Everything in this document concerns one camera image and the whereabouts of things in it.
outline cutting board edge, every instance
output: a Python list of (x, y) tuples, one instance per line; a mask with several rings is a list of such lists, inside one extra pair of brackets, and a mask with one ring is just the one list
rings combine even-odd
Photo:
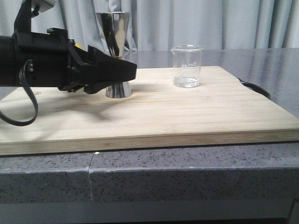
[[(270, 143), (283, 141), (299, 141), (299, 129), (288, 131), (264, 131), (250, 133), (214, 133), (214, 134), (188, 134), (182, 139), (180, 135), (167, 136), (142, 136), (142, 137), (119, 137), (107, 139), (83, 139), (62, 140), (44, 142), (18, 142), (1, 144), (0, 155), (22, 154), (49, 154), (49, 153), (76, 153), (92, 152), (117, 149), (144, 149), (156, 147), (193, 147), (219, 144), (247, 144), (247, 143)], [(134, 143), (123, 140), (134, 139)]]

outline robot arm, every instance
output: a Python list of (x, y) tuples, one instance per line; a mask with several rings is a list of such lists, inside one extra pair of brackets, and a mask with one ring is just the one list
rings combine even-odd
[(22, 70), (28, 86), (57, 87), (68, 92), (84, 88), (87, 94), (135, 79), (136, 64), (112, 58), (92, 46), (83, 51), (68, 39), (65, 29), (49, 28), (48, 34), (31, 32), (31, 18), (55, 3), (55, 0), (23, 1), (13, 35), (0, 36), (0, 86), (24, 86), (20, 80)]

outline clear liquid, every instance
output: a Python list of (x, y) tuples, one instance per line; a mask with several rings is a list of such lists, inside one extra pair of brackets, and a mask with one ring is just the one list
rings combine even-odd
[(181, 77), (174, 78), (173, 84), (183, 88), (193, 88), (199, 86), (199, 78)]

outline gray curtain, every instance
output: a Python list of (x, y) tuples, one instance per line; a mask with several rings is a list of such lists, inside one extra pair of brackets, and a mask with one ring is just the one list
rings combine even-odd
[[(11, 35), (21, 0), (0, 0), (0, 35)], [(32, 31), (67, 28), (84, 49), (107, 51), (95, 13), (129, 11), (130, 50), (299, 47), (298, 0), (59, 0), (32, 19)]]

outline bamboo cutting board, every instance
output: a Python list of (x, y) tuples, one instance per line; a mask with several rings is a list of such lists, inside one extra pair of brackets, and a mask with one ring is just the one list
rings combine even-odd
[[(33, 88), (38, 117), (25, 127), (0, 121), (0, 154), (299, 140), (298, 118), (221, 67), (203, 67), (196, 88), (174, 86), (171, 68), (138, 69), (136, 77), (125, 99)], [(33, 114), (22, 88), (0, 107), (15, 119)]]

